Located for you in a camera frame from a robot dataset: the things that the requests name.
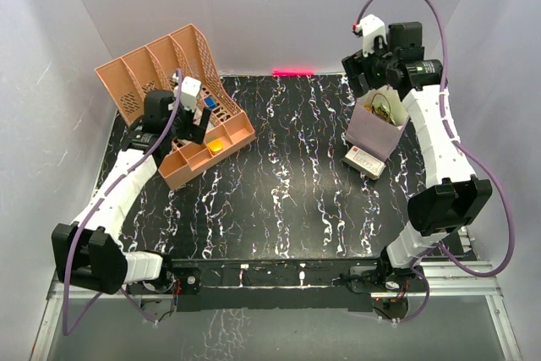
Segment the green snack packet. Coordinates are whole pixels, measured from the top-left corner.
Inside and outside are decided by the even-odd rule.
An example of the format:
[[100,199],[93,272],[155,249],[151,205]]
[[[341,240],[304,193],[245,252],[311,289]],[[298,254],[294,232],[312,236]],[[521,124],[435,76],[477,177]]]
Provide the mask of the green snack packet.
[[395,127],[403,125],[401,103],[389,104],[387,102],[384,102],[380,105],[380,109],[382,111],[383,119],[386,123],[391,124]]

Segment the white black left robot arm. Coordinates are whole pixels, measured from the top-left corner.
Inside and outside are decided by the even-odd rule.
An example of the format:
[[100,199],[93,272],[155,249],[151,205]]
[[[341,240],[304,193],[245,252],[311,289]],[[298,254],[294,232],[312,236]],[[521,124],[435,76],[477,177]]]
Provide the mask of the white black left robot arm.
[[123,285],[146,282],[164,293],[174,271],[160,254],[126,252],[119,236],[136,198],[172,149],[175,139],[202,144],[210,121],[204,108],[194,121],[201,83],[187,77],[175,90],[152,90],[144,111],[129,126],[117,160],[90,203],[69,224],[52,232],[57,275],[64,286],[116,293]]

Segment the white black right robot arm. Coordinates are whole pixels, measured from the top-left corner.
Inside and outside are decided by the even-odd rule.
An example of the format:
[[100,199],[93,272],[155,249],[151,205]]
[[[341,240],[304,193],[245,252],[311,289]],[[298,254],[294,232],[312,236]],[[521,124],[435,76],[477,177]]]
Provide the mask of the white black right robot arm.
[[408,123],[415,129],[425,167],[425,189],[407,202],[407,223],[385,246],[375,265],[351,269],[355,292],[375,289],[404,293],[419,262],[438,242],[469,225],[492,195],[490,181],[479,179],[446,132],[453,125],[443,106],[448,92],[443,64],[424,56],[423,26],[386,25],[369,15],[353,26],[361,49],[345,57],[349,86],[357,97],[346,139],[346,160],[377,178]]

